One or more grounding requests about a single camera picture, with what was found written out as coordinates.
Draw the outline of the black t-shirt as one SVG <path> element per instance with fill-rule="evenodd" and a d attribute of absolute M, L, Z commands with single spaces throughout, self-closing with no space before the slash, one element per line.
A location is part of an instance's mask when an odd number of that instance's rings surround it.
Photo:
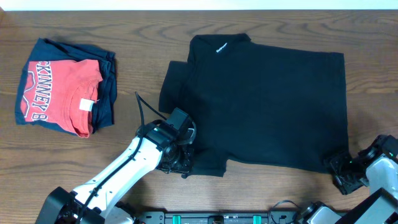
<path fill-rule="evenodd" d="M 221 177 L 229 160 L 326 173 L 325 159 L 348 150 L 342 53 L 196 35 L 162 84 L 159 110 L 175 108 L 197 127 L 193 175 Z"/>

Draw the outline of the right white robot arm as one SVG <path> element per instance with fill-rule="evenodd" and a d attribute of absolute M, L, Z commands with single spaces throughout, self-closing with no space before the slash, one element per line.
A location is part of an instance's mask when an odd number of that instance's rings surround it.
<path fill-rule="evenodd" d="M 339 152 L 325 160 L 333 184 L 348 195 L 362 186 L 369 197 L 345 214 L 322 202 L 311 203 L 297 216 L 302 223 L 397 223 L 397 139 L 379 135 L 372 144 L 351 157 Z"/>

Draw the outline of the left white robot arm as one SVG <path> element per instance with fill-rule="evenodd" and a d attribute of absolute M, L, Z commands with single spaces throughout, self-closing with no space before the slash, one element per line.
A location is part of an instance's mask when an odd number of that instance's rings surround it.
<path fill-rule="evenodd" d="M 134 223 L 133 215 L 118 207 L 120 199 L 153 170 L 187 174 L 193 165 L 193 121 L 185 124 L 156 120 L 138 129 L 127 149 L 88 182 L 67 192 L 53 190 L 37 223 Z"/>

